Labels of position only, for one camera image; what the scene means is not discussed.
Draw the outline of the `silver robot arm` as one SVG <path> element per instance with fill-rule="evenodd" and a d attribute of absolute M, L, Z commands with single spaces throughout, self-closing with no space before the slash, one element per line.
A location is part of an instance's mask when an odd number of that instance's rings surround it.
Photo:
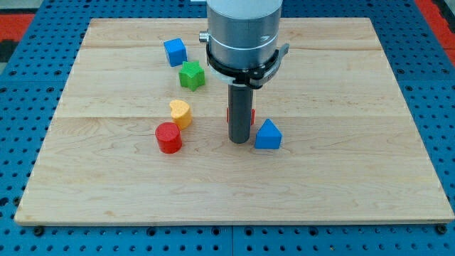
<path fill-rule="evenodd" d="M 277 47 L 282 0 L 210 0 L 205 44 L 207 64 L 217 79 L 228 84 L 227 123 L 230 141 L 250 138 L 255 90 L 280 68 L 289 44 Z"/>

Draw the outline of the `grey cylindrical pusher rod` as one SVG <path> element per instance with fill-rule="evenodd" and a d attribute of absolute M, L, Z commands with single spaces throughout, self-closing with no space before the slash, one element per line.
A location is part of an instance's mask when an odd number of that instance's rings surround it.
<path fill-rule="evenodd" d="M 228 86 L 228 135 L 236 144 L 243 144 L 250 138 L 252 102 L 251 88 Z"/>

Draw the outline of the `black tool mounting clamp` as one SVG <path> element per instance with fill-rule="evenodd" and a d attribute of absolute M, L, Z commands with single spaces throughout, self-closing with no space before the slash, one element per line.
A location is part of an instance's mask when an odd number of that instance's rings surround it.
<path fill-rule="evenodd" d="M 231 68 L 216 60 L 210 52 L 209 46 L 205 47 L 205 51 L 208 67 L 217 79 L 229 85 L 260 89 L 277 74 L 282 58 L 289 52 L 289 44 L 285 43 L 280 48 L 275 49 L 272 57 L 256 68 Z"/>

